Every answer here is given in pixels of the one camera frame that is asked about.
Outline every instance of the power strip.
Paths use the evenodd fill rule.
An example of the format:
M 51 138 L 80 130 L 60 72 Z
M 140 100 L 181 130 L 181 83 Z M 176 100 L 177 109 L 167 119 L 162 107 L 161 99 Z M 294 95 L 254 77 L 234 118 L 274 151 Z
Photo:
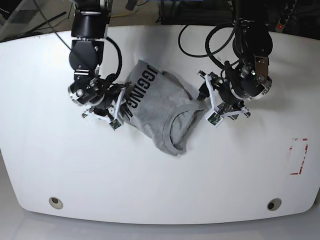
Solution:
M 289 3 L 286 5 L 281 18 L 275 27 L 275 31 L 277 33 L 282 33 L 284 31 L 285 26 L 291 16 L 293 10 L 295 9 L 297 1 L 298 0 L 289 0 Z

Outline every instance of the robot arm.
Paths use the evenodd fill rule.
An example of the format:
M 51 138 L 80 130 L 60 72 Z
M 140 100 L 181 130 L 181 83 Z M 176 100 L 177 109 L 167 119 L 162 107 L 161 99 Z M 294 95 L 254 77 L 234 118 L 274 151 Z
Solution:
M 111 17 L 112 0 L 75 0 L 75 16 L 72 25 L 72 41 L 69 63 L 74 70 L 74 82 L 68 92 L 71 100 L 79 106 L 90 106 L 82 115 L 93 115 L 107 120 L 115 129 L 122 124 L 118 115 L 123 96 L 120 84 L 113 84 L 122 67 L 121 51 L 117 44 L 107 37 Z M 100 78 L 99 68 L 103 61 L 104 42 L 111 42 L 118 53 L 118 69 L 106 79 Z
M 219 29 L 234 27 L 235 38 L 233 40 L 233 51 L 239 58 L 234 64 L 226 61 L 222 64 L 213 55 L 210 59 L 225 71 L 225 78 L 211 72 L 208 76 L 215 90 L 218 90 L 223 104 L 214 106 L 212 114 L 207 119 L 215 126 L 221 122 L 221 117 L 237 119 L 239 114 L 249 117 L 251 114 L 244 105 L 246 99 L 259 99 L 268 93 L 272 86 L 269 77 L 269 55 L 273 49 L 273 42 L 264 18 L 267 15 L 266 4 L 263 0 L 233 0 L 234 24 L 224 24 L 211 31 L 206 39 L 205 48 L 209 55 L 210 39 Z M 210 97 L 210 91 L 204 83 L 199 89 L 198 100 L 203 101 Z
M 113 0 L 74 0 L 73 2 L 76 10 L 71 35 L 77 39 L 72 41 L 72 51 L 69 56 L 70 65 L 74 69 L 74 83 L 68 88 L 69 95 L 76 104 L 91 106 L 82 115 L 83 117 L 94 114 L 100 119 L 109 119 L 111 123 L 117 120 L 114 110 L 115 106 L 122 101 L 118 96 L 123 95 L 120 94 L 123 89 L 119 84 L 112 85 L 119 76 L 122 66 L 119 47 L 107 37 Z M 128 3 L 136 2 L 137 0 L 129 0 Z M 212 109 L 217 118 L 228 116 L 235 120 L 239 113 L 250 116 L 244 105 L 245 99 L 261 98 L 271 88 L 268 56 L 272 51 L 273 42 L 264 23 L 264 17 L 267 14 L 264 0 L 232 0 L 232 6 L 234 23 L 223 24 L 212 30 L 207 37 L 205 48 L 207 56 L 225 71 L 225 78 L 218 77 L 213 72 L 209 74 L 213 90 L 218 90 L 224 102 Z M 224 64 L 219 62 L 209 48 L 213 34 L 227 27 L 234 27 L 235 38 L 232 46 L 239 58 L 235 68 L 232 68 L 233 64 L 228 61 Z M 104 51 L 104 42 L 99 39 L 110 41 L 116 47 L 119 56 L 117 72 L 110 74 L 106 79 L 101 79 L 99 76 L 99 66 L 102 64 Z M 206 74 L 202 72 L 201 75 L 205 78 Z M 206 83 L 199 91 L 198 100 L 200 101 L 210 95 Z

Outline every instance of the black cable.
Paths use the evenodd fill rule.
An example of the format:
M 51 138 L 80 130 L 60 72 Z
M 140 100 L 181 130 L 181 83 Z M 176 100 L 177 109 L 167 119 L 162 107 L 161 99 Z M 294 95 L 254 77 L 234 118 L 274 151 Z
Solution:
M 141 3 L 141 4 L 136 4 L 136 6 L 142 6 L 142 5 L 145 5 L 146 3 L 148 3 L 149 0 L 145 1 L 144 3 Z
M 47 21 L 46 16 L 45 16 L 44 13 L 41 11 L 41 9 L 40 9 L 38 3 L 36 2 L 36 0 L 32 0 L 32 1 L 33 1 L 34 5 L 36 6 L 36 8 L 39 10 L 39 13 L 40 13 L 40 15 L 42 16 L 42 18 Z M 55 31 L 54 27 L 53 27 L 49 22 L 48 22 L 48 25 L 49 25 L 49 27 L 52 29 L 52 31 Z M 54 34 L 55 34 L 55 35 L 60 39 L 60 41 L 70 50 L 70 52 L 72 52 L 72 49 L 71 49 L 71 48 L 68 46 L 68 44 L 66 44 L 66 42 L 57 34 L 57 32 L 54 32 Z M 83 62 L 83 65 L 84 65 L 87 69 L 89 69 L 89 68 L 88 68 L 88 64 L 86 63 L 86 61 L 84 61 L 76 52 L 73 51 L 73 53 L 74 53 L 74 55 L 75 55 L 81 62 Z M 94 71 L 90 70 L 90 73 L 91 73 L 93 76 L 96 77 L 96 74 L 95 74 Z
M 33 33 L 33 32 L 36 31 L 36 30 L 39 30 L 39 28 L 41 28 L 41 27 L 43 27 L 44 25 L 46 25 L 46 24 L 48 24 L 48 23 L 50 23 L 50 22 L 52 22 L 52 21 L 54 21 L 54 20 L 62 17 L 62 16 L 65 15 L 65 14 L 67 14 L 66 11 L 60 13 L 60 14 L 57 15 L 57 16 L 54 16 L 54 17 L 50 18 L 49 20 L 46 20 L 45 22 L 41 23 L 40 25 L 38 25 L 38 26 L 32 28 L 31 30 L 25 32 L 25 34 L 28 35 L 28 34 L 30 34 L 30 33 Z
M 216 26 L 214 29 L 212 29 L 209 34 L 207 35 L 206 39 L 205 39 L 205 44 L 204 44 L 204 48 L 206 53 L 209 55 L 211 53 L 210 51 L 210 40 L 211 38 L 214 36 L 214 34 L 216 32 L 218 32 L 221 29 L 224 28 L 231 28 L 232 25 L 230 23 L 225 23 L 225 24 L 220 24 L 218 26 Z M 213 55 L 209 55 L 209 58 L 214 62 L 215 65 L 217 65 L 220 69 L 225 69 L 225 65 L 222 64 L 218 59 L 215 58 L 215 56 Z
M 219 53 L 220 51 L 222 51 L 222 50 L 228 45 L 228 43 L 231 41 L 231 39 L 233 38 L 233 36 L 235 35 L 235 32 L 236 32 L 236 25 L 234 25 L 233 30 L 232 30 L 229 38 L 227 39 L 227 41 L 226 41 L 218 50 L 215 50 L 215 51 L 211 52 L 210 54 L 205 54 L 205 55 L 193 55 L 193 54 L 190 54 L 190 53 L 186 52 L 186 51 L 182 48 L 182 46 L 181 46 L 181 35 L 182 35 L 182 33 L 184 32 L 184 30 L 186 30 L 186 28 L 187 28 L 188 26 L 189 26 L 189 25 L 186 25 L 186 26 L 181 30 L 181 32 L 180 32 L 180 34 L 179 34 L 179 37 L 178 37 L 178 46 L 179 46 L 180 50 L 181 50 L 185 55 L 187 55 L 187 56 L 189 56 L 189 57 L 192 57 L 192 58 L 206 58 L 206 57 L 210 57 L 210 56 L 213 56 L 213 55 Z
M 222 80 L 222 83 L 224 82 L 224 77 L 223 77 L 223 73 L 224 73 L 225 69 L 222 69 L 220 72 L 220 77 Z M 230 80 L 227 79 L 227 86 L 230 84 Z M 226 95 L 226 102 L 224 103 L 224 105 L 219 109 L 218 114 L 220 113 L 224 113 L 225 109 L 227 108 L 227 106 L 229 105 L 227 102 L 229 101 L 229 96 L 228 94 Z
M 232 64 L 230 64 L 230 65 L 227 65 L 224 69 L 222 69 L 221 72 L 220 72 L 221 80 L 224 79 L 224 78 L 223 78 L 223 73 L 224 73 L 224 71 L 226 71 L 228 68 L 231 68 L 231 67 L 233 67 L 234 65 L 240 63 L 241 60 L 242 60 L 242 58 L 239 58 L 239 59 L 238 59 L 237 61 L 235 61 L 234 63 L 232 63 Z
M 160 14 L 160 10 L 158 10 L 158 13 L 159 13 L 159 17 L 158 17 L 158 19 L 155 21 L 155 23 L 157 24 L 157 23 L 159 23 L 159 22 L 161 22 L 161 14 Z
M 63 23 L 65 20 L 70 19 L 70 13 L 71 13 L 71 10 L 72 10 L 72 6 L 73 6 L 73 3 L 71 3 L 68 17 L 66 17 L 65 19 L 61 20 L 61 21 L 58 22 L 56 25 L 52 26 L 53 28 L 55 28 L 56 26 L 60 25 L 60 24 Z M 51 28 L 51 27 L 43 27 L 43 28 L 40 28 L 40 29 L 38 29 L 38 30 L 44 30 L 44 29 L 50 29 L 50 28 Z
M 115 49 L 116 49 L 116 52 L 117 52 L 117 54 L 118 54 L 118 68 L 117 68 L 117 70 L 116 70 L 116 73 L 114 74 L 115 76 L 115 79 L 114 80 L 116 80 L 118 77 L 119 77 L 119 75 L 120 75 L 120 72 L 121 72 L 121 69 L 122 69 L 122 54 L 121 54 L 121 50 L 120 50 L 120 48 L 119 48 L 119 46 L 116 44 L 116 42 L 115 41 L 113 41 L 110 37 L 106 37 L 106 40 L 107 41 L 109 41 L 114 47 L 115 47 Z

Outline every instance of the gray t-shirt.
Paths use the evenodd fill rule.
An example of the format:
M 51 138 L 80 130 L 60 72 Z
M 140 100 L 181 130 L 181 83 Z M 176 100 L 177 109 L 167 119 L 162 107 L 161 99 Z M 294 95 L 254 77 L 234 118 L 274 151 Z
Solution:
M 195 114 L 206 106 L 191 100 L 175 76 L 141 60 L 126 81 L 132 87 L 125 93 L 126 107 L 122 108 L 125 122 L 152 138 L 161 151 L 174 156 L 184 153 L 184 136 Z

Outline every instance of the round hole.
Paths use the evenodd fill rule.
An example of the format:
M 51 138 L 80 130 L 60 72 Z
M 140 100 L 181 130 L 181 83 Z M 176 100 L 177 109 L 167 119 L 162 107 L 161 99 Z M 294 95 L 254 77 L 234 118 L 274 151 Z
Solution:
M 54 204 L 57 204 L 58 203 L 58 199 L 56 199 L 56 198 L 51 198 L 51 200 L 52 200 L 52 202 L 54 203 Z
M 272 210 L 274 207 L 275 207 L 274 203 L 271 202 L 271 203 L 268 204 L 268 209 L 269 210 Z
M 56 197 L 50 197 L 49 198 L 49 204 L 51 205 L 51 207 L 55 208 L 55 209 L 62 209 L 64 207 L 62 201 L 59 198 Z
M 272 199 L 266 206 L 269 211 L 275 211 L 280 208 L 282 201 L 280 198 Z

